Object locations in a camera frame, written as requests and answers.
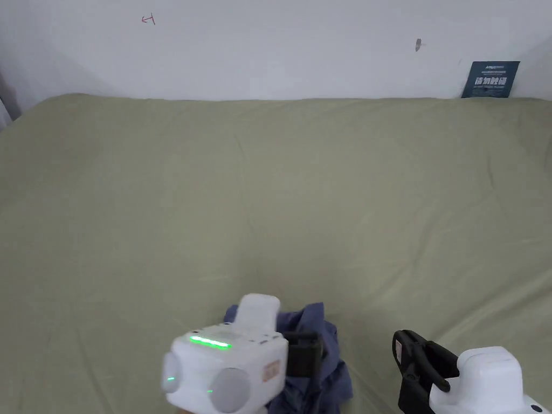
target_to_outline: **gray round button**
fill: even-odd
[[[165,354],[163,358],[163,373],[161,374],[161,389],[171,394],[176,392],[182,381],[180,360],[172,352]]]
[[[247,372],[237,368],[223,369],[211,385],[211,402],[220,412],[230,414],[249,400],[250,384]]]

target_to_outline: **dark blue sign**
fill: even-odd
[[[516,77],[517,62],[473,62],[462,98],[507,98]]]

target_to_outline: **bed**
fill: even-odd
[[[173,413],[171,341],[323,301],[345,412],[398,412],[394,331],[502,345],[552,407],[552,103],[51,98],[0,134],[0,412]]]

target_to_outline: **black bracket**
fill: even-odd
[[[446,378],[460,376],[458,357],[409,330],[395,332],[392,350],[402,374],[399,408],[405,414],[434,414],[429,407],[431,388],[450,391]]]
[[[316,332],[284,332],[288,340],[286,376],[318,378],[324,358],[322,336]]]

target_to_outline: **white wall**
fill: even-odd
[[[475,60],[521,60],[512,95],[552,99],[552,1],[0,0],[12,112],[67,92],[452,98]]]

